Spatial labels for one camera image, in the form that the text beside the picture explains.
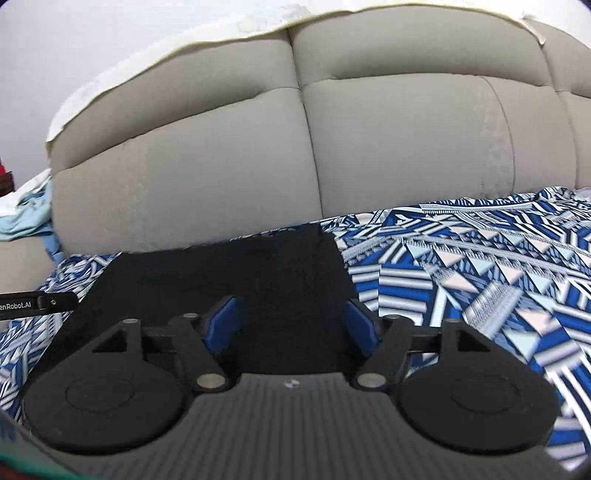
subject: patterned fabric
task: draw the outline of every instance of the patterned fabric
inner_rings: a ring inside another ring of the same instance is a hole
[[[335,236],[359,299],[418,325],[462,318],[556,386],[548,452],[569,470],[591,452],[591,202],[555,187],[498,200],[446,200],[319,222]],[[273,235],[280,229],[263,235]],[[44,285],[82,298],[116,255],[74,257]],[[13,322],[0,336],[0,406],[65,316]],[[419,356],[413,369],[437,361]]]
[[[39,289],[54,293],[73,291],[81,300],[117,255],[72,256],[62,262]],[[11,417],[20,420],[18,391],[70,313],[12,320],[8,329],[0,332],[0,408]]]

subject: white wall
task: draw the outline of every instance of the white wall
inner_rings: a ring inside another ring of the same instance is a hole
[[[0,8],[0,158],[17,185],[47,167],[44,140],[61,103],[82,84],[165,36],[230,14],[296,0],[8,0]],[[578,0],[466,0],[519,5],[591,46]]]

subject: sofa backrest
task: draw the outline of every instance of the sofa backrest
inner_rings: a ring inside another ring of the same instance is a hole
[[[70,252],[186,247],[431,200],[591,184],[591,51],[406,6],[188,48],[51,153]]]

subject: light blue triangle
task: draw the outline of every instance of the light blue triangle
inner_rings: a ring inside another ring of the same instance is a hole
[[[554,301],[554,299],[551,299],[550,297],[545,297],[543,295],[540,295],[539,293],[533,293],[533,292],[528,292],[528,295],[532,299],[534,299],[538,304],[540,304],[546,310],[548,310],[550,313],[554,312],[554,306],[556,306],[556,302]]]
[[[419,258],[421,255],[424,255],[427,252],[429,252],[429,250],[431,250],[430,248],[417,247],[415,245],[407,245],[407,249],[415,259]]]
[[[516,330],[509,329],[503,331],[505,332],[505,336],[521,352],[521,355],[529,361],[540,342],[540,336],[534,332],[517,332]]]
[[[471,257],[468,257],[468,260],[470,260],[470,263],[474,265],[474,268],[476,269],[479,275],[482,275],[485,271],[487,271],[494,265],[494,262],[489,262],[488,260],[479,260],[477,258]]]
[[[548,286],[552,283],[552,280],[549,280],[544,277],[540,277],[539,275],[534,275],[528,273],[531,278],[531,281],[534,282],[534,285],[538,288],[540,293],[544,293]]]
[[[506,233],[503,233],[503,236],[506,237],[506,239],[509,240],[509,242],[511,242],[513,245],[518,245],[523,241],[522,236],[507,235]]]
[[[566,260],[570,260],[570,257],[574,254],[574,252],[568,248],[556,247],[556,250],[558,250]]]

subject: light blue cloth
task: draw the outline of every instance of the light blue cloth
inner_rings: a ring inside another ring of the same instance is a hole
[[[17,206],[16,215],[0,217],[0,241],[7,242],[36,235],[46,227],[49,221],[51,221],[51,182],[47,182],[45,188],[39,192],[23,197]]]

